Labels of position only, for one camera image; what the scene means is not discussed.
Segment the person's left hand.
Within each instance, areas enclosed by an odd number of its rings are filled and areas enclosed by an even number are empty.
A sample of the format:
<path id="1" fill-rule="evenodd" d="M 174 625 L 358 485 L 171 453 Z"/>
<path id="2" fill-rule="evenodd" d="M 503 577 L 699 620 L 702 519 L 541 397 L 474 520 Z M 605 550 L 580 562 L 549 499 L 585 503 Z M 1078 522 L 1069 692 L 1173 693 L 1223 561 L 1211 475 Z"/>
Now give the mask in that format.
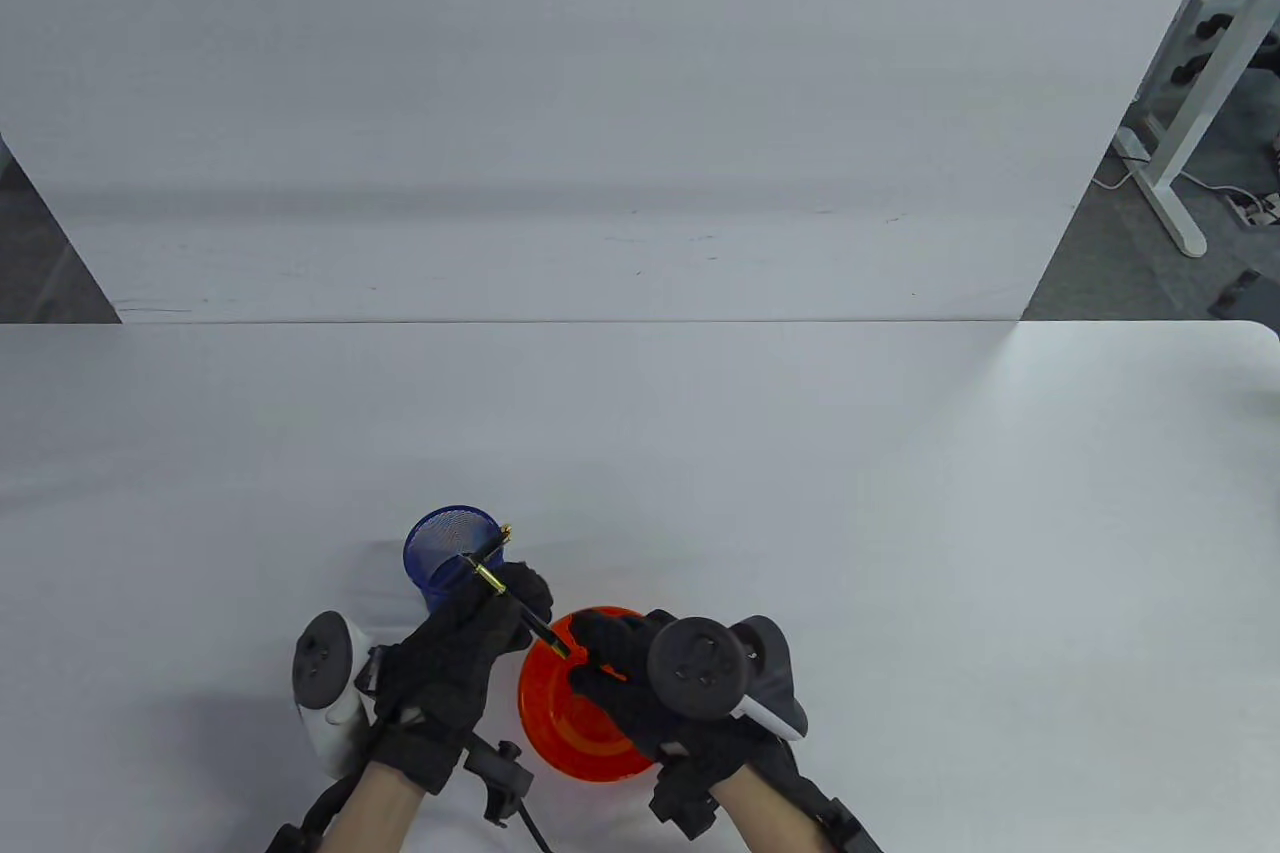
<path id="1" fill-rule="evenodd" d="M 506 593 L 467 579 L 379 661 L 374 702 L 383 730 L 367 757 L 430 795 L 444 789 L 467 748 L 497 660 L 532 643 L 520 608 L 541 619 L 552 612 L 550 587 L 527 564 L 506 564 L 498 578 Z"/>

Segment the person's right hand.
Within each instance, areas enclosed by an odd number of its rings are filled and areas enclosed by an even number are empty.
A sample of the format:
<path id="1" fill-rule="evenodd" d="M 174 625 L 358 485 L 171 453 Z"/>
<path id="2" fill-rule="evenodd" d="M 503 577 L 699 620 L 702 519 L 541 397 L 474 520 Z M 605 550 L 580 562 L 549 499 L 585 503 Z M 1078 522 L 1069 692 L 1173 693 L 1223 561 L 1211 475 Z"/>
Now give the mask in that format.
<path id="1" fill-rule="evenodd" d="M 571 690 L 603 710 L 641 754 L 662 767 L 687 765 L 710 785 L 745 766 L 759 774 L 796 774 L 792 748 L 753 720 L 692 720 L 659 701 L 646 658 L 659 630 L 673 620 L 662 610 L 623 617 L 596 610 L 575 613 L 570 631 L 588 661 L 570 670 Z"/>

